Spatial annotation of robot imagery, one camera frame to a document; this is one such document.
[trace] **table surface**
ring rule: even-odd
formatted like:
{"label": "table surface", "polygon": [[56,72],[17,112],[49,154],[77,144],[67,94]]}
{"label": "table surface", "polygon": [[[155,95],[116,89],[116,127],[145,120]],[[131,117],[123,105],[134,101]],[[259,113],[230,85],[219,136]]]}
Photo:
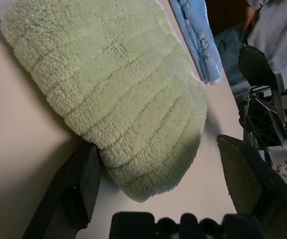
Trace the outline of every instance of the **table surface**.
{"label": "table surface", "polygon": [[[167,0],[160,2],[182,37]],[[107,239],[112,215],[118,211],[147,211],[156,220],[170,217],[176,222],[186,212],[217,222],[235,212],[216,137],[242,138],[243,130],[226,77],[206,88],[204,134],[194,163],[178,187],[140,204],[103,174],[92,222],[78,233],[78,239]],[[80,142],[48,105],[0,34],[0,238],[21,238],[55,172]]]}

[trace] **light green microfiber cloth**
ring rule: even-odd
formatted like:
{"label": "light green microfiber cloth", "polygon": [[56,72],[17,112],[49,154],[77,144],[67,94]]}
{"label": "light green microfiber cloth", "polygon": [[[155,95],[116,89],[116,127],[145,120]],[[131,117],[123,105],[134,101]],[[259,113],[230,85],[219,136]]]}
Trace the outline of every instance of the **light green microfiber cloth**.
{"label": "light green microfiber cloth", "polygon": [[173,189],[206,118],[196,77],[155,0],[0,0],[1,30],[66,124],[143,202]]}

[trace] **black mechanical part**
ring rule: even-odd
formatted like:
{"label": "black mechanical part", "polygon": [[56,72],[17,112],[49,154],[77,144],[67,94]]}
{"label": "black mechanical part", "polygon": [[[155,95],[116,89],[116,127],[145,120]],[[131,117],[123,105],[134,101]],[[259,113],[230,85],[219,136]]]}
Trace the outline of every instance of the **black mechanical part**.
{"label": "black mechanical part", "polygon": [[100,178],[98,149],[83,142],[57,171],[23,239],[74,239],[92,218]]}
{"label": "black mechanical part", "polygon": [[238,103],[241,126],[252,132],[259,148],[282,145],[287,138],[277,110],[256,96]]}
{"label": "black mechanical part", "polygon": [[[249,96],[256,96],[259,99],[260,105],[264,105],[265,108],[269,108],[271,112],[268,113],[270,121],[277,122],[276,125],[267,127],[265,132],[260,132],[262,130],[262,125],[260,128],[253,129],[254,124],[248,123],[246,121],[256,121],[264,122],[265,114],[252,112],[251,116],[248,116],[247,109],[251,105],[250,99],[246,99],[245,102],[238,102],[238,109],[240,114],[240,124],[247,132],[253,132],[254,136],[261,134],[257,138],[259,147],[269,147],[282,145],[282,141],[287,139],[287,90],[284,87],[284,81],[281,74],[274,74],[271,70],[266,57],[263,52],[259,51],[255,47],[243,44],[240,47],[239,53],[239,63],[238,67],[247,79],[249,84],[252,86]],[[264,93],[269,91],[271,96],[265,96]]]}
{"label": "black mechanical part", "polygon": [[169,218],[155,223],[151,213],[121,212],[113,215],[109,239],[265,239],[255,216],[226,215],[222,225],[211,219],[200,223],[192,214],[184,214],[177,225]]}
{"label": "black mechanical part", "polygon": [[225,180],[238,214],[252,214],[268,239],[287,238],[287,184],[251,146],[220,135]]}
{"label": "black mechanical part", "polygon": [[263,52],[242,44],[238,68],[251,86],[276,86],[276,78]]}

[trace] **blue towel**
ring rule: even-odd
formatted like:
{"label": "blue towel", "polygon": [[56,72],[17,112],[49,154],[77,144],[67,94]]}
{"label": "blue towel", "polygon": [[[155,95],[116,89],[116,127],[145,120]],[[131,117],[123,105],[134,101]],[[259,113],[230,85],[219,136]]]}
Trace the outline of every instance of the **blue towel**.
{"label": "blue towel", "polygon": [[222,62],[207,19],[205,0],[169,0],[183,38],[204,83],[220,82]]}

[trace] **gray fabric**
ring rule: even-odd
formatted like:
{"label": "gray fabric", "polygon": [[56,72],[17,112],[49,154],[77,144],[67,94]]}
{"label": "gray fabric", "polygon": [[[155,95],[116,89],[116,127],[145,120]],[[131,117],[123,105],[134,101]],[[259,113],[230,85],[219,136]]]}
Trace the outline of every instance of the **gray fabric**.
{"label": "gray fabric", "polygon": [[239,47],[248,42],[265,53],[273,71],[287,66],[287,0],[247,0],[250,6],[260,9],[259,19],[248,37],[242,33],[244,24],[231,27],[214,40],[231,87],[246,79],[238,69]]}
{"label": "gray fabric", "polygon": [[258,10],[266,3],[268,3],[270,0],[246,0],[246,1],[253,9]]}
{"label": "gray fabric", "polygon": [[265,53],[273,71],[287,66],[287,0],[247,0],[263,5],[248,44]]}

